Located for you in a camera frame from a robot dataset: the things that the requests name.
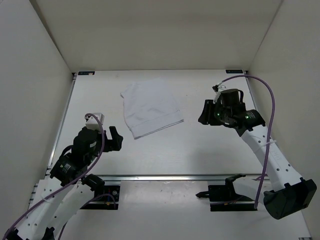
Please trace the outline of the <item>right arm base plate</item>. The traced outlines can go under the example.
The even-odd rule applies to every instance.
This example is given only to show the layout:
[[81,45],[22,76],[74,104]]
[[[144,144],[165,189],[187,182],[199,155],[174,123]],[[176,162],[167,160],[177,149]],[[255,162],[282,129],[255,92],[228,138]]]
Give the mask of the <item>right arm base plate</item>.
[[245,174],[236,174],[227,177],[224,185],[208,185],[207,191],[198,192],[198,199],[209,199],[211,212],[254,212],[253,199],[235,192],[234,182],[243,179]]

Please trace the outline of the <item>blue corner label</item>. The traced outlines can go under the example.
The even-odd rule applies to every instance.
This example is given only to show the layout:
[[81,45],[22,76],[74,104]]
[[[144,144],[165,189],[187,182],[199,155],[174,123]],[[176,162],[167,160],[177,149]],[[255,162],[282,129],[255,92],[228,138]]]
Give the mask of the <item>blue corner label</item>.
[[227,74],[235,74],[235,75],[242,75],[244,73],[241,69],[226,69],[225,72]]
[[95,71],[79,71],[77,73],[78,76],[93,76],[95,75]]

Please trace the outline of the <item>right blue corner label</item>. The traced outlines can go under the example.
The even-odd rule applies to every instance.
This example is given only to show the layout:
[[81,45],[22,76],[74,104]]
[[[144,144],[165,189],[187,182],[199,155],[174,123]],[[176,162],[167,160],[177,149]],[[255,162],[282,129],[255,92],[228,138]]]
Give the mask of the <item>right blue corner label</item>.
[[242,75],[244,73],[241,69],[226,69],[225,72],[227,74],[235,74],[235,75]]

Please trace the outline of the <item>white skirt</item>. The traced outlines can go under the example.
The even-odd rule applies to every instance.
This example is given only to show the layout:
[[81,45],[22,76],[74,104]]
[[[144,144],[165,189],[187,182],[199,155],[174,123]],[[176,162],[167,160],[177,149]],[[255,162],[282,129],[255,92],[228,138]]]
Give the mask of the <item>white skirt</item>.
[[133,82],[120,96],[124,121],[135,140],[184,121],[171,89],[161,78]]

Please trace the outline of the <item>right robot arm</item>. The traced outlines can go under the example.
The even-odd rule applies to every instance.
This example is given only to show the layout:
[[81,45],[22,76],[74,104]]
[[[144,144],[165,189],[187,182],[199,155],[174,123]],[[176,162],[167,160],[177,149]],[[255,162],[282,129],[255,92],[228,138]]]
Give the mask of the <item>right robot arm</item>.
[[223,188],[210,188],[196,194],[212,202],[230,202],[239,198],[251,199],[266,208],[274,219],[282,219],[307,208],[315,195],[317,185],[312,179],[305,180],[287,161],[276,142],[268,137],[266,122],[255,109],[247,110],[242,90],[221,90],[213,87],[214,99],[207,99],[198,122],[203,125],[224,126],[234,129],[250,147],[262,166],[266,166],[268,181],[259,183],[244,174],[225,179]]

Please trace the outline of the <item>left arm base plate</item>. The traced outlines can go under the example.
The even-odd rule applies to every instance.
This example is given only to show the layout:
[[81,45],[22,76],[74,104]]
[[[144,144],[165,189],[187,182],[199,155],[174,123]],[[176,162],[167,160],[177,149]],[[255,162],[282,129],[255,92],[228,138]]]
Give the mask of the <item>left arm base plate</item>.
[[104,186],[94,192],[93,200],[85,204],[81,210],[118,210],[120,190],[121,183],[119,181],[106,181]]

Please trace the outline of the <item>left blue corner label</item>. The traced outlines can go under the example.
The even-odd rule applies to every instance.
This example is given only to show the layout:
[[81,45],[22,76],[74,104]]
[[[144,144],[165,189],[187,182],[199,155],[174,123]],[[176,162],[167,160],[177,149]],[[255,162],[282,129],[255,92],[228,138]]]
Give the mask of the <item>left blue corner label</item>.
[[77,73],[78,76],[93,76],[95,75],[95,71],[79,71]]

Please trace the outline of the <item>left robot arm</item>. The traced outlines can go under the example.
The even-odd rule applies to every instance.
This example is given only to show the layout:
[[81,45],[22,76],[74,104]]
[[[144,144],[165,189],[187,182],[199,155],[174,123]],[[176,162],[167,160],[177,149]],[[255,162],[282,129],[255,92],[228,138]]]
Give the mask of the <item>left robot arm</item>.
[[5,240],[55,240],[68,220],[85,205],[108,197],[105,182],[89,171],[103,153],[120,151],[123,137],[110,126],[111,139],[100,128],[86,126],[65,147],[49,173],[47,184],[34,203],[3,236]]

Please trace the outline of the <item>aluminium front rail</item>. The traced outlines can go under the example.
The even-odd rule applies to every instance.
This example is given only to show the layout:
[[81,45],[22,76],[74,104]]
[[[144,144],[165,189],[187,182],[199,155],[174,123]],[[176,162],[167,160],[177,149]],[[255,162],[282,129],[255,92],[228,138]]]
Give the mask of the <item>aluminium front rail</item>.
[[120,181],[224,181],[226,178],[233,176],[232,174],[189,174],[189,175],[98,175],[99,178],[107,182]]

